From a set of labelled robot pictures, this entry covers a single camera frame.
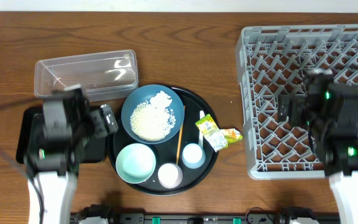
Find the gray dish rack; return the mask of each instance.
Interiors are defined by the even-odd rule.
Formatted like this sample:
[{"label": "gray dish rack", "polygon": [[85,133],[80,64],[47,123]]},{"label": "gray dish rack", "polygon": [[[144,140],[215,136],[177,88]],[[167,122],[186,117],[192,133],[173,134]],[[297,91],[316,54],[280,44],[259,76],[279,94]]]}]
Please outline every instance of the gray dish rack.
[{"label": "gray dish rack", "polygon": [[358,87],[358,24],[246,27],[236,45],[247,170],[251,178],[324,177],[307,130],[278,122],[277,96],[304,95],[301,77],[330,68],[335,82]]}]

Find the light blue bowl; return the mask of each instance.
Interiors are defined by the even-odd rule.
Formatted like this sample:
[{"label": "light blue bowl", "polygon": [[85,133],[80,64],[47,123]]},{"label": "light blue bowl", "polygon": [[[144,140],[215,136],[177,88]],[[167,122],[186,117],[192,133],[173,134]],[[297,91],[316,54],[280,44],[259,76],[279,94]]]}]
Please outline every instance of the light blue bowl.
[{"label": "light blue bowl", "polygon": [[[159,141],[146,141],[138,137],[131,129],[131,115],[134,112],[137,105],[143,103],[144,101],[150,101],[151,97],[155,96],[160,91],[164,91],[166,94],[171,96],[172,103],[168,107],[168,110],[173,110],[173,115],[175,115],[175,125],[171,129],[171,132],[163,139]],[[161,142],[168,141],[170,138],[174,137],[176,133],[180,130],[181,124],[185,119],[185,109],[180,97],[170,88],[162,85],[147,85],[138,88],[133,91],[128,98],[125,100],[124,105],[122,106],[121,111],[121,121],[125,131],[129,134],[130,137],[135,139],[138,142],[144,144],[158,144]]]},{"label": "light blue bowl", "polygon": [[205,151],[199,145],[190,143],[183,148],[181,160],[190,169],[200,168],[205,162]]},{"label": "light blue bowl", "polygon": [[135,143],[119,152],[116,160],[118,176],[130,184],[146,181],[155,170],[154,152],[147,146]]}]

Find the wooden table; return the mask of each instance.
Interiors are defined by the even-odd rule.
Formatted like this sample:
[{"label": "wooden table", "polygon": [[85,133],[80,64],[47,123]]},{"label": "wooden table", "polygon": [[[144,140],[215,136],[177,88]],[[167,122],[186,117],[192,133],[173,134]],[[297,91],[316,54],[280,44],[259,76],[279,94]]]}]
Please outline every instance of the wooden table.
[{"label": "wooden table", "polygon": [[[223,128],[241,129],[241,93],[234,46],[247,26],[358,23],[358,14],[0,12],[0,105],[34,95],[38,60],[132,49],[140,86],[152,83],[195,91]],[[112,100],[117,110],[124,100]],[[35,103],[0,111],[0,147],[15,156],[22,114]],[[246,172],[244,143],[230,145],[202,183],[171,197],[130,188],[108,159],[83,164],[72,211],[92,203],[150,213],[245,213],[287,206],[336,212],[328,180],[255,181]],[[0,159],[0,223],[26,223],[27,181]]]}]

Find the small light blue cup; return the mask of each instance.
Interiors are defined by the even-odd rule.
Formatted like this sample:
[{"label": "small light blue cup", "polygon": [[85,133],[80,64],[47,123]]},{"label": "small light blue cup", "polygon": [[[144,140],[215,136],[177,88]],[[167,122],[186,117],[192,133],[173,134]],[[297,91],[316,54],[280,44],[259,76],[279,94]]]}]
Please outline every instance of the small light blue cup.
[{"label": "small light blue cup", "polygon": [[181,159],[190,169],[200,168],[205,162],[205,151],[199,145],[190,143],[183,149]]},{"label": "small light blue cup", "polygon": [[118,176],[130,184],[146,181],[155,170],[154,152],[146,145],[135,143],[126,146],[117,156]]}]

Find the white cup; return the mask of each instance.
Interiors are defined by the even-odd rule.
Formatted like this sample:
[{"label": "white cup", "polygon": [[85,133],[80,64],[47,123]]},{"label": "white cup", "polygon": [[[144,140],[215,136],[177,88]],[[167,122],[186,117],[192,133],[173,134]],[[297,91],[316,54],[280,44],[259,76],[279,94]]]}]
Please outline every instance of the white cup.
[{"label": "white cup", "polygon": [[185,166],[197,169],[205,162],[205,152],[199,145],[190,143],[183,149],[181,159]]},{"label": "white cup", "polygon": [[158,181],[168,189],[178,187],[183,179],[181,168],[173,163],[167,163],[158,170]]}]

